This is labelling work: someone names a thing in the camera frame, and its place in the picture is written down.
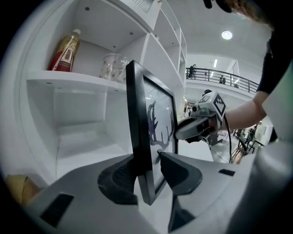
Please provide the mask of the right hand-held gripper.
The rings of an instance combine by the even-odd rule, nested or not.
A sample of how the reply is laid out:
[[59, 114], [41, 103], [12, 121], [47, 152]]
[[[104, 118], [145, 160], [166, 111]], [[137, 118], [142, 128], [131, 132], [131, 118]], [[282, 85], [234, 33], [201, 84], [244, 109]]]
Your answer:
[[175, 136], [188, 143], [204, 141], [207, 144], [218, 144], [218, 131], [209, 132], [209, 119], [217, 116], [218, 130], [222, 127], [226, 105], [217, 91], [205, 90], [202, 98], [192, 107], [190, 117], [178, 123]]

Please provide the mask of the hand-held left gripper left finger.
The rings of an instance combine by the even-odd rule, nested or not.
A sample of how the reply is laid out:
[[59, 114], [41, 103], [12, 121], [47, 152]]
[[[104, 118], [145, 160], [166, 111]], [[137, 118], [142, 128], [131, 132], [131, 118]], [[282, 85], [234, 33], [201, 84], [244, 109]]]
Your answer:
[[74, 169], [43, 189], [27, 212], [45, 234], [157, 234], [140, 214], [133, 155]]

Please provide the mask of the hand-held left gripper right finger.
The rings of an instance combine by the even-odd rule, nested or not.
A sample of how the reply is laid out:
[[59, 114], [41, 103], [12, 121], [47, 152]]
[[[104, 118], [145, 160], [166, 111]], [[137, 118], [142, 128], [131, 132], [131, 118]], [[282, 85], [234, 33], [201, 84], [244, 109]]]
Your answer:
[[161, 172], [172, 191], [168, 233], [226, 234], [229, 216], [216, 207], [236, 165], [158, 151]]

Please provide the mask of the black framed deer picture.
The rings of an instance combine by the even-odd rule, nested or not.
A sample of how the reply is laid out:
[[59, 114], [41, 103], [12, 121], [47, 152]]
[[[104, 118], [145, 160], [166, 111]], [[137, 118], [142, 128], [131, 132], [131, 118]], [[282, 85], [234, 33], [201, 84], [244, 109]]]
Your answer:
[[143, 201], [152, 205], [166, 184], [159, 151], [178, 152], [173, 92], [135, 60], [126, 66], [131, 144]]

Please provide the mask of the person's right forearm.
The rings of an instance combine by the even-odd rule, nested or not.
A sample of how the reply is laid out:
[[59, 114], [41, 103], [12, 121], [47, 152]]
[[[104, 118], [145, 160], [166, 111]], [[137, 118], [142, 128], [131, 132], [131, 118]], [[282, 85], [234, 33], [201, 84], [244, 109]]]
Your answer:
[[228, 110], [225, 117], [228, 121], [229, 129], [244, 129], [257, 124], [266, 117], [262, 107], [264, 99], [254, 98], [234, 109]]

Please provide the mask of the white desk hutch shelf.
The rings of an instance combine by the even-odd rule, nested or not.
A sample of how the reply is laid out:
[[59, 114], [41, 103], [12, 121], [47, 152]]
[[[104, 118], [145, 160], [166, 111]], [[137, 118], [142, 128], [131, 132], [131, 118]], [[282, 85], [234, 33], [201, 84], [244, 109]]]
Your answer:
[[[47, 184], [57, 180], [60, 137], [105, 133], [132, 151], [126, 83], [100, 78], [109, 53], [135, 60], [157, 76], [182, 106], [186, 42], [167, 0], [48, 0], [24, 62], [20, 117], [35, 172]], [[80, 29], [72, 71], [49, 67], [61, 40]]]

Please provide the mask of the person's right hand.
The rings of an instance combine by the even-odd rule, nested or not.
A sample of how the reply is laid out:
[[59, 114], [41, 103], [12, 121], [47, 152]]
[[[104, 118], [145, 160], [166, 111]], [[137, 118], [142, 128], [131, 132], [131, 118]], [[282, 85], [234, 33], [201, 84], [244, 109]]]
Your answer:
[[217, 116], [214, 115], [213, 117], [211, 117], [209, 119], [209, 132], [213, 133], [218, 131], [218, 127], [217, 127]]

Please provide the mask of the brown cardboard box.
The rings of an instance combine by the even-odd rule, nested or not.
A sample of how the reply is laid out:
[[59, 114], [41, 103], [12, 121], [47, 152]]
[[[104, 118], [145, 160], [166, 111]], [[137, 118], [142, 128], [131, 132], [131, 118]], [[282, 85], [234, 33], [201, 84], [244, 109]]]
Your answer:
[[22, 206], [27, 206], [41, 191], [41, 188], [26, 175], [7, 175], [5, 183], [12, 197]]

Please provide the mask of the black balcony railing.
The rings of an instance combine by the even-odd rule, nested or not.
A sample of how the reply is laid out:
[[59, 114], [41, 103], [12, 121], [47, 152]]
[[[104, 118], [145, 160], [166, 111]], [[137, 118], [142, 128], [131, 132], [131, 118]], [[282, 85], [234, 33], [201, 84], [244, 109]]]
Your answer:
[[[186, 78], [187, 80], [193, 80], [188, 78], [189, 69], [190, 68], [186, 68], [185, 70]], [[226, 79], [226, 83], [224, 85], [227, 85], [229, 87], [240, 89], [250, 94], [255, 94], [258, 89], [259, 84], [251, 80], [248, 80], [246, 78], [243, 78], [232, 73], [222, 72], [214, 69], [196, 68], [196, 79], [194, 80], [219, 83], [219, 78], [221, 75], [223, 75]]]

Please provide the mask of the clear patterned glass cup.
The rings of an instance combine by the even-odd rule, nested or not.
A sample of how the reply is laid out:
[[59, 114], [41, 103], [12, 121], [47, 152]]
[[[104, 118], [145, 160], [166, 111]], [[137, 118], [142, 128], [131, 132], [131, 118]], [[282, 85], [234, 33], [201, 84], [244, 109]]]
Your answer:
[[121, 69], [119, 71], [118, 82], [125, 83], [126, 82], [126, 66], [129, 63], [129, 59], [127, 57], [123, 57], [121, 59]]
[[109, 53], [103, 58], [102, 69], [99, 77], [106, 80], [117, 80], [122, 71], [121, 54]]

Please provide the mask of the person's black printed t-shirt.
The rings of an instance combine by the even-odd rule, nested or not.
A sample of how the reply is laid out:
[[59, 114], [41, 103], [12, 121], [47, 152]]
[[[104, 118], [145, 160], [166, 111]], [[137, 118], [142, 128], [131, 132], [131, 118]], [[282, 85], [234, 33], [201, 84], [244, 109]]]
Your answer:
[[293, 41], [284, 31], [275, 29], [266, 44], [261, 80], [257, 91], [270, 94], [293, 59]]

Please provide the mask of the red and gold drink bottle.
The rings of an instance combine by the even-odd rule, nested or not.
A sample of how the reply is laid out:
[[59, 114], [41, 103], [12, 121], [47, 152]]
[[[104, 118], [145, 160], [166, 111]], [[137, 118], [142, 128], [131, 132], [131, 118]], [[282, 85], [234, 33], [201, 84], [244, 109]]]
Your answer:
[[59, 43], [49, 70], [71, 72], [77, 50], [80, 45], [80, 29], [74, 29], [70, 35], [65, 36]]

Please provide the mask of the black metal chair frame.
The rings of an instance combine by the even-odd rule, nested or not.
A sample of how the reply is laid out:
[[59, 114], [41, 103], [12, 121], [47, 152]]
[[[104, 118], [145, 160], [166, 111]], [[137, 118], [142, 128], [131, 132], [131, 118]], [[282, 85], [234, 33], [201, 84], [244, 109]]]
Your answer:
[[243, 129], [238, 129], [236, 132], [236, 136], [238, 139], [237, 148], [233, 151], [232, 159], [235, 159], [237, 155], [241, 154], [242, 156], [246, 156], [249, 153], [250, 142], [255, 139], [255, 132], [257, 130], [257, 126], [250, 128], [248, 130], [248, 135], [245, 138], [243, 135]]

